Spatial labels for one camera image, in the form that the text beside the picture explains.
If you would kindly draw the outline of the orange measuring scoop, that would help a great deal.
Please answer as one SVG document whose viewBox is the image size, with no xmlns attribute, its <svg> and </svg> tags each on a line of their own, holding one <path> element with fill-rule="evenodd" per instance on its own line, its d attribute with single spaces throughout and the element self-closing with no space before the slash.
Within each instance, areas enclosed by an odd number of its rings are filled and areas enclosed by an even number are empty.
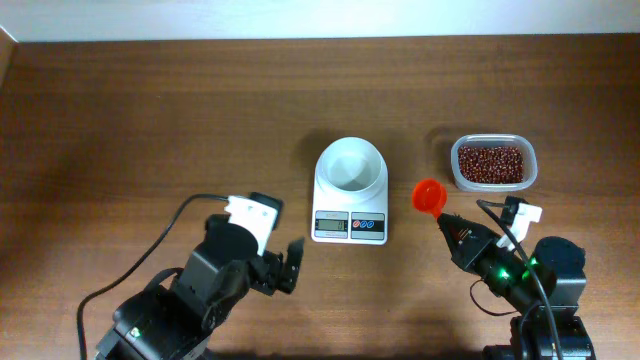
<svg viewBox="0 0 640 360">
<path fill-rule="evenodd" d="M 437 180 L 427 178 L 421 180 L 413 189 L 412 205 L 419 212 L 432 215 L 438 219 L 447 202 L 446 188 Z"/>
</svg>

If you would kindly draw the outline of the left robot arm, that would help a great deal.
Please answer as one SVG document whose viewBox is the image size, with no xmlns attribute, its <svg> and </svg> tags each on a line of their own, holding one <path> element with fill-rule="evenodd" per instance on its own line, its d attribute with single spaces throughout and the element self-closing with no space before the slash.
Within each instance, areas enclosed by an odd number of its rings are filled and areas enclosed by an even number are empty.
<svg viewBox="0 0 640 360">
<path fill-rule="evenodd" d="M 294 291 L 304 241 L 290 242 L 286 253 L 266 248 L 283 201 L 258 192 L 222 200 L 224 211 L 205 220 L 204 238 L 186 264 L 160 271 L 114 311 L 96 358 L 198 359 L 250 291 Z"/>
</svg>

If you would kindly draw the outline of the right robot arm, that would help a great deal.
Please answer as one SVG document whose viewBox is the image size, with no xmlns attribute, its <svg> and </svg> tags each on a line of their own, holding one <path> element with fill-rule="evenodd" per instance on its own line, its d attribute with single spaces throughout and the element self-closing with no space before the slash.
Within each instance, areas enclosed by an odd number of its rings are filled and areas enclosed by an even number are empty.
<svg viewBox="0 0 640 360">
<path fill-rule="evenodd" d="M 445 213 L 437 223 L 453 263 L 478 277 L 517 313 L 510 321 L 510 343 L 485 346 L 483 359 L 597 358 L 577 315 L 587 284 L 582 248 L 565 238 L 545 237 L 522 259 L 500 247 L 499 235 L 482 224 Z"/>
</svg>

